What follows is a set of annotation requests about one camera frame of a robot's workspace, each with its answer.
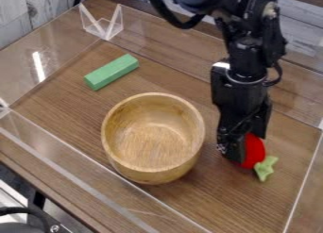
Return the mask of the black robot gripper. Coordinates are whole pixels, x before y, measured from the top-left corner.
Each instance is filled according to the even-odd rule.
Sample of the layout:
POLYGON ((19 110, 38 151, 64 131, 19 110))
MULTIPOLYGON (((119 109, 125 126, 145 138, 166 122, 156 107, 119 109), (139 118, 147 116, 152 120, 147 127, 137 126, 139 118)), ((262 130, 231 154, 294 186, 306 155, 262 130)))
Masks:
POLYGON ((224 60, 211 69, 212 102, 220 111, 218 149, 241 164, 247 159, 247 134, 267 137, 273 110, 267 75, 265 68, 246 74, 224 60))

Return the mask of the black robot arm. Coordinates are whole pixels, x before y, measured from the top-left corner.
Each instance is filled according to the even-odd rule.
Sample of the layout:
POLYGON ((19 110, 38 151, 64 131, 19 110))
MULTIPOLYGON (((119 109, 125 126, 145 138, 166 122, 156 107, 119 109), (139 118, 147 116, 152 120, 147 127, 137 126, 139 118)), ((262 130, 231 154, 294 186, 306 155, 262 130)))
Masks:
POLYGON ((220 110, 218 147, 238 164, 249 159, 249 136, 266 138, 273 103, 270 87, 282 81, 287 40, 278 0, 176 0, 190 12, 210 15, 223 31, 228 57, 212 65, 212 102, 220 110))

